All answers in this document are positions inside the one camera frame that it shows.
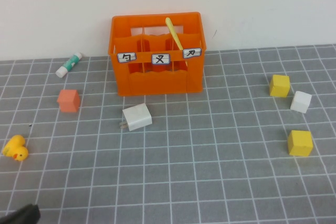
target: white power adapter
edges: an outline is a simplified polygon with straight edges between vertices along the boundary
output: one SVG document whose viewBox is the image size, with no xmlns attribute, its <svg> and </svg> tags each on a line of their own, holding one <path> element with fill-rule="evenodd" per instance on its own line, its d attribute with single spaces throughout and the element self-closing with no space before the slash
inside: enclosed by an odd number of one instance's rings
<svg viewBox="0 0 336 224">
<path fill-rule="evenodd" d="M 145 103 L 122 110 L 126 122 L 120 123 L 120 128 L 128 127 L 129 131 L 152 124 L 152 116 Z"/>
</svg>

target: glue stick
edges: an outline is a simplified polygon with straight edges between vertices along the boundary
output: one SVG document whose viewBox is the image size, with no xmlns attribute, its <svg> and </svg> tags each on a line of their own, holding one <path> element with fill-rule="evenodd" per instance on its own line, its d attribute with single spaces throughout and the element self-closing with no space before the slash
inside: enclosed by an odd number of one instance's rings
<svg viewBox="0 0 336 224">
<path fill-rule="evenodd" d="M 74 65 L 77 64 L 77 62 L 82 58 L 82 54 L 77 52 L 75 53 L 67 62 L 65 62 L 63 64 L 62 67 L 60 67 L 57 71 L 56 71 L 56 75 L 59 78 L 62 78 L 63 76 L 65 76 L 73 67 Z"/>
</svg>

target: white glue stick cap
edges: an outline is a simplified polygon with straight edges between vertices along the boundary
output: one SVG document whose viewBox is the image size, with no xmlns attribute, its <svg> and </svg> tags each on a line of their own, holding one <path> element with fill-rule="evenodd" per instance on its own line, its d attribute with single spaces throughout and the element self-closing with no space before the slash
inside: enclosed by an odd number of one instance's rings
<svg viewBox="0 0 336 224">
<path fill-rule="evenodd" d="M 76 55 L 79 59 L 82 58 L 82 54 L 81 54 L 80 52 L 77 52 L 77 53 L 75 53 L 74 55 Z"/>
<path fill-rule="evenodd" d="M 63 78 L 63 76 L 65 76 L 68 72 L 68 69 L 66 69 L 65 67 L 61 66 L 57 71 L 56 71 L 56 75 L 59 78 Z"/>
</svg>

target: yellow wooden block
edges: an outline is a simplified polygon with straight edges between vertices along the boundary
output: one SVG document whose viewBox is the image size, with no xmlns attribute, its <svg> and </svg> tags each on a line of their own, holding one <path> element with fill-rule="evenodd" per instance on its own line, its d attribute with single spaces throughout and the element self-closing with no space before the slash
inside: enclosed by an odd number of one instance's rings
<svg viewBox="0 0 336 224">
<path fill-rule="evenodd" d="M 310 131 L 291 131 L 288 137 L 288 152 L 292 156 L 309 156 L 313 150 Z"/>
<path fill-rule="evenodd" d="M 289 76 L 273 74 L 269 85 L 269 95 L 272 97 L 287 97 L 290 88 Z"/>
</svg>

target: white wall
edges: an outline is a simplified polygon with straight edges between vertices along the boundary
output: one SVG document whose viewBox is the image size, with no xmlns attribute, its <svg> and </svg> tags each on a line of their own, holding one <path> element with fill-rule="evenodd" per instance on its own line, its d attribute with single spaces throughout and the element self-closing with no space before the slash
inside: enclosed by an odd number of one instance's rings
<svg viewBox="0 0 336 224">
<path fill-rule="evenodd" d="M 202 14 L 209 50 L 335 43 L 335 3 L 336 0 L 0 0 L 0 59 L 65 57 L 76 51 L 86 56 L 107 55 L 113 16 L 189 11 Z"/>
</svg>

